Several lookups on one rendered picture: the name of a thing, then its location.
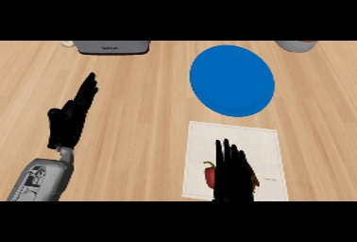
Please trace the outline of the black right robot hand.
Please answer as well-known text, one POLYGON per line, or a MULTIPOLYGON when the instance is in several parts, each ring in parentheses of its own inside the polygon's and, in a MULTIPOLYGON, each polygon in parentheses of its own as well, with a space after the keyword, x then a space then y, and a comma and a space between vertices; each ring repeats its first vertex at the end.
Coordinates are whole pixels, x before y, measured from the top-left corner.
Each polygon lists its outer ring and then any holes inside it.
POLYGON ((217 140, 214 201, 253 202, 253 181, 247 158, 229 140, 217 140))

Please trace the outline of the red bell pepper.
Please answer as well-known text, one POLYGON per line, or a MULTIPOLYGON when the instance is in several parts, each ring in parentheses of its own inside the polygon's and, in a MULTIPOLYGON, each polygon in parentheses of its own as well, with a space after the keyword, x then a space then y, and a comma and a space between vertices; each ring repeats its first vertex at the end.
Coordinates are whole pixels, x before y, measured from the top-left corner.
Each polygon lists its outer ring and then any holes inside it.
MULTIPOLYGON (((216 171, 217 171, 217 166, 211 161, 205 161, 204 164, 208 165, 205 168, 204 174, 205 174, 205 182, 207 185, 211 189, 216 189, 216 171)), ((250 164, 247 164, 247 170, 250 173, 251 177, 251 182, 253 182, 253 193, 256 193, 257 188, 260 187, 260 181, 254 172, 254 169, 250 164)))

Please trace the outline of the white placemat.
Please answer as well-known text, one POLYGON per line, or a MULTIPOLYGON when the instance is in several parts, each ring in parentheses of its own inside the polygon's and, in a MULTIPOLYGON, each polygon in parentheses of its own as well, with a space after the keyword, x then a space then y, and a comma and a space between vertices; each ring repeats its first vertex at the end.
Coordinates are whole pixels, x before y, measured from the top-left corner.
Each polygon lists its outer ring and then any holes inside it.
POLYGON ((288 201, 288 187, 278 131, 191 121, 183 197, 211 200, 214 190, 205 182, 204 171, 217 160, 216 142, 229 140, 245 152, 248 163, 258 178, 256 201, 288 201))

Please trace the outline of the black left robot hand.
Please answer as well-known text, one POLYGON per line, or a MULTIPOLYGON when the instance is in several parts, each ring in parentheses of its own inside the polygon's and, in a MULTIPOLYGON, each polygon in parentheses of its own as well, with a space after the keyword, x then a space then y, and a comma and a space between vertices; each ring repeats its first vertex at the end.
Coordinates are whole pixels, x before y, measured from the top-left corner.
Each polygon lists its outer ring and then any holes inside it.
POLYGON ((49 148, 74 148, 77 146, 90 111, 90 105, 98 91, 99 88, 95 73, 90 73, 81 84, 76 97, 65 102, 61 109, 53 108, 49 110, 49 148))

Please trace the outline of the blue plate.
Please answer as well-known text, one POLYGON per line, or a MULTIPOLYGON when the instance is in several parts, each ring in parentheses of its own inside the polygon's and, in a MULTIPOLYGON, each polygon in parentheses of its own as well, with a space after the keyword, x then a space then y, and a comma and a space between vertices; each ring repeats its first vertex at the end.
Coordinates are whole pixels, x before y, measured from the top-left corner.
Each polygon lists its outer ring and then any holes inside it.
POLYGON ((273 99, 269 64, 236 45, 216 45, 198 54, 191 67, 191 85, 202 104, 226 116, 254 115, 273 99))

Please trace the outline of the grey round pot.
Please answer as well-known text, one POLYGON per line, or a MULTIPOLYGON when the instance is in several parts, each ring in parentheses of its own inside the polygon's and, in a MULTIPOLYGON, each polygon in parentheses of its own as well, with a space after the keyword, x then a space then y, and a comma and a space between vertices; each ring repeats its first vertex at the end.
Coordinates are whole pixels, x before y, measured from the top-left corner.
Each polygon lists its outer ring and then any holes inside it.
POLYGON ((318 45, 318 41, 276 41, 276 44, 294 53, 309 52, 318 45))

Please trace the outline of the grey appliance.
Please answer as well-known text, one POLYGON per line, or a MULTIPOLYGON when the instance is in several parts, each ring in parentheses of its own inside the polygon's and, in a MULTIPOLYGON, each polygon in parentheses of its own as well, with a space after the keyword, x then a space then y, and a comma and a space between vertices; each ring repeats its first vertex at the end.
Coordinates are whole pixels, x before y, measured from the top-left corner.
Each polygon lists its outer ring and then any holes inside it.
POLYGON ((149 41, 76 41, 79 52, 87 55, 136 55, 149 51, 149 41))

